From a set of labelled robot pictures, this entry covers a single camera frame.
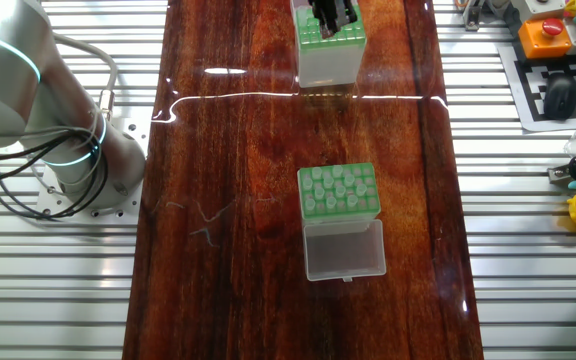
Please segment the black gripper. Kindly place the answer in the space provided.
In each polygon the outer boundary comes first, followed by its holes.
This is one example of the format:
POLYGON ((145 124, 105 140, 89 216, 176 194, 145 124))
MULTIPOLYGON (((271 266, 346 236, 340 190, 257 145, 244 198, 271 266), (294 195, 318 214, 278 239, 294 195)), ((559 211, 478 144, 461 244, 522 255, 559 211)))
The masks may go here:
POLYGON ((338 10, 343 9, 340 15, 340 25, 345 26, 358 20, 355 3, 352 0, 311 0, 311 6, 317 8, 316 18, 319 20, 320 33, 323 39, 333 37, 339 32, 338 10))

